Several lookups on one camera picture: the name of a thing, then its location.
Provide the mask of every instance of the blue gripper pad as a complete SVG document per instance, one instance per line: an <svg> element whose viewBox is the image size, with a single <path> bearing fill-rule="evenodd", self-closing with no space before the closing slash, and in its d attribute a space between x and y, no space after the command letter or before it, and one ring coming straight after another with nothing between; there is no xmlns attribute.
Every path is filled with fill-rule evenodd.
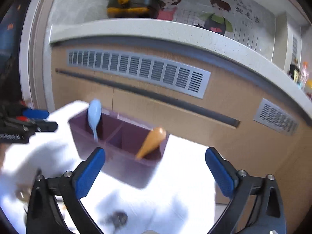
<svg viewBox="0 0 312 234"><path fill-rule="evenodd" d="M49 117L49 112L38 109L26 109L23 111L23 115L29 119L46 119Z"/></svg>
<svg viewBox="0 0 312 234"><path fill-rule="evenodd" d="M78 199L87 196L104 163L105 151L102 148L96 148L87 160L78 165L72 179Z"/></svg>
<svg viewBox="0 0 312 234"><path fill-rule="evenodd" d="M230 199L233 198L234 190L238 184L236 169L230 162L224 160L214 147L206 150L205 159L222 194Z"/></svg>

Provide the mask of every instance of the black pot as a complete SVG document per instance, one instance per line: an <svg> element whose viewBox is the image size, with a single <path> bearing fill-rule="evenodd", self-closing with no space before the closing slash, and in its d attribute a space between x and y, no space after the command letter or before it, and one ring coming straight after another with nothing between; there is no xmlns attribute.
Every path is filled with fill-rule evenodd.
<svg viewBox="0 0 312 234"><path fill-rule="evenodd" d="M144 13L127 13L121 10L119 13L109 15L109 18L120 18L120 17L139 17L139 18L157 18L158 11L160 10L159 0L130 0L129 3L120 5L117 0L108 0L107 8L119 8L119 9L130 9L130 8L148 8L148 12Z"/></svg>

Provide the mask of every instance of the metal vent grille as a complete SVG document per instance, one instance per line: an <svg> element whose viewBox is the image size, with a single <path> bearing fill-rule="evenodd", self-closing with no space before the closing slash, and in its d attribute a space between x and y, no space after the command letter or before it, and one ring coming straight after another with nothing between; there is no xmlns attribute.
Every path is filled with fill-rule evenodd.
<svg viewBox="0 0 312 234"><path fill-rule="evenodd" d="M163 76L163 82L167 84L173 84L176 70L177 66L167 64L165 75Z"/></svg>
<svg viewBox="0 0 312 234"><path fill-rule="evenodd" d="M120 57L120 65L119 65L119 70L118 70L119 72L121 72L121 73L127 72L128 60L129 60L129 56L122 55Z"/></svg>
<svg viewBox="0 0 312 234"><path fill-rule="evenodd" d="M115 74L203 98L210 72L151 55L109 50L68 50L69 66Z"/></svg>
<svg viewBox="0 0 312 234"><path fill-rule="evenodd" d="M202 83L202 77L203 74L193 72L188 89L194 92L198 92L200 84Z"/></svg>
<svg viewBox="0 0 312 234"><path fill-rule="evenodd" d="M163 62L154 61L151 79L160 82L162 72L163 72Z"/></svg>
<svg viewBox="0 0 312 234"><path fill-rule="evenodd" d="M291 58L293 62L295 62L295 59L297 58L297 44L298 44L297 39L293 37L293 54Z"/></svg>
<svg viewBox="0 0 312 234"><path fill-rule="evenodd" d="M177 75L176 86L184 88L188 82L188 76L190 75L190 70L185 68L180 68L179 73Z"/></svg>
<svg viewBox="0 0 312 234"><path fill-rule="evenodd" d="M117 71L118 67L118 54L112 54L111 60L110 60L110 70L111 71Z"/></svg>
<svg viewBox="0 0 312 234"><path fill-rule="evenodd" d="M141 68L140 68L140 76L148 78L149 77L149 69L151 67L152 60L150 59L142 59Z"/></svg>
<svg viewBox="0 0 312 234"><path fill-rule="evenodd" d="M130 60L129 74L137 75L140 57L132 56Z"/></svg>
<svg viewBox="0 0 312 234"><path fill-rule="evenodd" d="M292 135L298 126L294 118L264 98L260 103L254 120L287 135Z"/></svg>

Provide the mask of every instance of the purple utensil holder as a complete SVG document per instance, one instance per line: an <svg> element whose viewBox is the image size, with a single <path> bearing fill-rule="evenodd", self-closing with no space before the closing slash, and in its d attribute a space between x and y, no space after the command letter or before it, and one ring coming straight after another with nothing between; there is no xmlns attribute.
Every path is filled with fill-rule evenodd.
<svg viewBox="0 0 312 234"><path fill-rule="evenodd" d="M133 187L145 188L163 157L169 134L167 133L166 139L156 150L138 161L135 160L135 155L150 131L146 128L151 129L152 126L102 109L99 125L96 128L98 133L98 142L96 142L88 124L87 111L86 109L69 120L80 158L87 159L96 147L101 147L106 155L102 168L104 173Z"/></svg>

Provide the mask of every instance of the cartoon man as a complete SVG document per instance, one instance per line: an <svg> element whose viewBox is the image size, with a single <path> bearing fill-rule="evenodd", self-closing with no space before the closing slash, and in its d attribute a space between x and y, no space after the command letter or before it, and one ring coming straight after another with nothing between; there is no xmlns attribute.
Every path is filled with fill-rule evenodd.
<svg viewBox="0 0 312 234"><path fill-rule="evenodd" d="M224 15L231 10L230 5L222 0L211 0L213 13L204 13L199 16L201 20L205 21L204 26L195 25L209 31L224 35L225 31L233 32L232 24L225 19Z"/></svg>

